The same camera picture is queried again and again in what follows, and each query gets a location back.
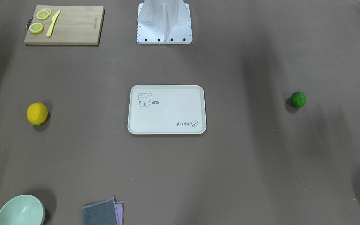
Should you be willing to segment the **yellow plastic knife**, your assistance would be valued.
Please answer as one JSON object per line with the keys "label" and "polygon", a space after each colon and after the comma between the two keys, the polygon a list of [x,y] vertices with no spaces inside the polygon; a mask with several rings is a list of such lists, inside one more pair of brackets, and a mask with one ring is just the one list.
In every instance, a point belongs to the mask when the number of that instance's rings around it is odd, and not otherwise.
{"label": "yellow plastic knife", "polygon": [[59,17],[59,14],[61,13],[61,10],[58,10],[54,16],[52,17],[52,20],[51,20],[51,25],[50,27],[48,28],[47,30],[47,33],[46,33],[46,37],[51,37],[52,33],[53,33],[53,30],[54,30],[54,26],[55,26],[55,23],[56,23],[56,20],[57,18]]}

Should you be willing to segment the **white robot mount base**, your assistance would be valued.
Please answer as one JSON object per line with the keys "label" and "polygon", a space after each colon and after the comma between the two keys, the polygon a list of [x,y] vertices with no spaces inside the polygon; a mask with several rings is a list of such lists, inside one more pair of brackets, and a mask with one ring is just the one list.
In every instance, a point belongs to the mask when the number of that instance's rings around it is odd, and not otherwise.
{"label": "white robot mount base", "polygon": [[190,6],[183,0],[145,0],[137,10],[137,44],[179,45],[193,42]]}

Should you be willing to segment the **green lime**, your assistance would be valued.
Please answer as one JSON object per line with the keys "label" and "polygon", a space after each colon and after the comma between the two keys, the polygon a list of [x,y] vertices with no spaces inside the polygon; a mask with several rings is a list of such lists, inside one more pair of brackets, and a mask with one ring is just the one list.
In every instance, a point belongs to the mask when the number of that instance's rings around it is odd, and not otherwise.
{"label": "green lime", "polygon": [[291,103],[294,107],[302,108],[306,104],[306,96],[303,92],[297,91],[291,95]]}

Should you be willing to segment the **lower lemon slice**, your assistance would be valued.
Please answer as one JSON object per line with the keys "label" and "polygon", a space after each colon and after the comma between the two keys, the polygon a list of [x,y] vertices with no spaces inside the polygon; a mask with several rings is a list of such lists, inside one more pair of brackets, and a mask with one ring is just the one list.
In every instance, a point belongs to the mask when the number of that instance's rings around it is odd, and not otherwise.
{"label": "lower lemon slice", "polygon": [[40,34],[44,30],[44,25],[42,23],[36,22],[30,24],[28,31],[32,34]]}

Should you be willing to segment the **white rabbit print tray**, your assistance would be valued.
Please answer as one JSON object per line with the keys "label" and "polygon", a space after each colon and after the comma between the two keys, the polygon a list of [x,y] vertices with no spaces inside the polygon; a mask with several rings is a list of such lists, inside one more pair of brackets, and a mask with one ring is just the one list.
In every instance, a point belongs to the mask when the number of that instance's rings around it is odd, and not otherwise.
{"label": "white rabbit print tray", "polygon": [[203,134],[204,89],[199,85],[135,85],[130,91],[131,134]]}

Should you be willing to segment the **mint green bowl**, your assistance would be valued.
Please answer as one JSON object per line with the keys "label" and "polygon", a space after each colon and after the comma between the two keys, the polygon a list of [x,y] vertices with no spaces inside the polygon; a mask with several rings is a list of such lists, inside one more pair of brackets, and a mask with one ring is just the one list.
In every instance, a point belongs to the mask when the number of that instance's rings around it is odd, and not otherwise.
{"label": "mint green bowl", "polygon": [[33,195],[14,197],[0,209],[0,225],[42,225],[45,217],[45,206]]}

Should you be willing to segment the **yellow lemon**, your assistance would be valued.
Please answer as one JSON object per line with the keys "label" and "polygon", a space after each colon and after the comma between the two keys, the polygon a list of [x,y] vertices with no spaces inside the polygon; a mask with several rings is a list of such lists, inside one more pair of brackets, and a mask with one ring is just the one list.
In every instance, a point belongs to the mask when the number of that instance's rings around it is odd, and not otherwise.
{"label": "yellow lemon", "polygon": [[26,116],[31,125],[39,126],[47,119],[47,107],[41,102],[33,103],[27,108]]}

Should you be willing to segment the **lemon slice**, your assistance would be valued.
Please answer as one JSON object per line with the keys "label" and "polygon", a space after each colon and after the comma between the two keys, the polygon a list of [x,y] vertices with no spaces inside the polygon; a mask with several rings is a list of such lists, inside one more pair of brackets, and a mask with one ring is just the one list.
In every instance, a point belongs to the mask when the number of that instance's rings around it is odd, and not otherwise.
{"label": "lemon slice", "polygon": [[44,30],[44,25],[42,23],[36,22],[30,24],[28,31],[32,34],[40,34]]}
{"label": "lemon slice", "polygon": [[39,20],[45,20],[45,19],[48,19],[51,14],[52,14],[52,11],[50,9],[44,8],[37,12],[36,17]]}

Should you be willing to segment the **bamboo cutting board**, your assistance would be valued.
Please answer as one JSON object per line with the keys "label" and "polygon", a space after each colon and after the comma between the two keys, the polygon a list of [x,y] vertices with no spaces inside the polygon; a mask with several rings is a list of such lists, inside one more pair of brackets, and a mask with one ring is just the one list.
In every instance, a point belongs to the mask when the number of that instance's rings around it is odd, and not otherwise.
{"label": "bamboo cutting board", "polygon": [[[36,14],[48,8],[51,16],[39,20]],[[51,37],[46,37],[54,14],[61,10],[56,20]],[[24,43],[27,45],[99,45],[105,8],[103,6],[56,6],[37,5],[32,16],[32,23],[42,23],[44,30],[40,34],[27,31]]]}

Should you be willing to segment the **grey folded cloth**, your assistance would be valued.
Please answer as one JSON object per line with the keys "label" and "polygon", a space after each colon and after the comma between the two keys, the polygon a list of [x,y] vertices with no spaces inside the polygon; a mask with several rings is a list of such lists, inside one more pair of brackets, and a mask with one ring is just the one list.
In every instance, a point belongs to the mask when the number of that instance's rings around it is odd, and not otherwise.
{"label": "grey folded cloth", "polygon": [[118,225],[115,199],[94,203],[82,208],[83,225]]}

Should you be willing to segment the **purple cloth underneath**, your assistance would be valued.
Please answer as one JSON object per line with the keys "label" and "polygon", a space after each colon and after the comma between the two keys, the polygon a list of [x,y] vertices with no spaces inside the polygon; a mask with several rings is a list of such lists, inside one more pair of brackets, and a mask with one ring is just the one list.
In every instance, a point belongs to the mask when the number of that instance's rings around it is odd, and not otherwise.
{"label": "purple cloth underneath", "polygon": [[116,201],[115,204],[119,225],[123,225],[123,202]]}

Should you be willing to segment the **upper lemon slice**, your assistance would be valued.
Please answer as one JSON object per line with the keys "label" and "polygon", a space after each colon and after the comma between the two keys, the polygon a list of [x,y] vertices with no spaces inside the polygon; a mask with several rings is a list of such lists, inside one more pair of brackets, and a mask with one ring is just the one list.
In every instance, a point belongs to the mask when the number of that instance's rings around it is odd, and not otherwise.
{"label": "upper lemon slice", "polygon": [[45,20],[45,19],[48,19],[51,14],[52,14],[52,11],[50,9],[44,8],[37,12],[36,17],[39,20]]}

